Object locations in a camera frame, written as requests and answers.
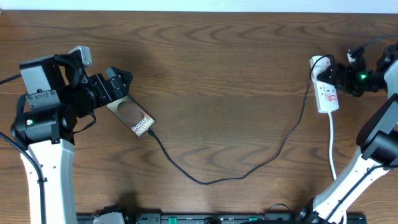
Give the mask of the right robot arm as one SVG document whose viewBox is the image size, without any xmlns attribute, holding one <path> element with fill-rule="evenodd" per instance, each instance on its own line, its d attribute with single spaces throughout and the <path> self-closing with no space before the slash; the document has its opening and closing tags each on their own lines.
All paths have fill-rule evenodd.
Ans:
<svg viewBox="0 0 398 224">
<path fill-rule="evenodd" d="M 363 46 L 350 50 L 348 66 L 331 62 L 327 56 L 310 60 L 310 76 L 325 99 L 333 100 L 332 92 L 326 90 L 332 86 L 354 97 L 384 90 L 387 100 L 358 133 L 349 164 L 324 192 L 309 201 L 296 216 L 296 223 L 340 223 L 349 206 L 375 180 L 397 168 L 397 45 L 383 50 L 374 70 L 366 68 L 363 53 Z"/>
</svg>

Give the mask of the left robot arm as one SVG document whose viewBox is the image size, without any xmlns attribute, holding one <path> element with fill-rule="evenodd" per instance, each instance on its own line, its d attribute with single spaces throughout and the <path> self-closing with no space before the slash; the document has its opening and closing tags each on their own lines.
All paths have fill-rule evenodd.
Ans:
<svg viewBox="0 0 398 224">
<path fill-rule="evenodd" d="M 133 75 L 115 67 L 88 76 L 81 52 L 20 65 L 27 94 L 11 126 L 28 179 L 32 223 L 77 223 L 72 166 L 78 119 L 128 94 Z"/>
</svg>

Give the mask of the bronze Galaxy smartphone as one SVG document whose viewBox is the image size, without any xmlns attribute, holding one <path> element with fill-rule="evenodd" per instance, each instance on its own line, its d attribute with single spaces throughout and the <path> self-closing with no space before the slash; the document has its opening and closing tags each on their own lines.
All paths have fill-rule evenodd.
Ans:
<svg viewBox="0 0 398 224">
<path fill-rule="evenodd" d="M 129 95 L 107 104 L 106 107 L 138 138 L 156 122 L 155 118 Z"/>
</svg>

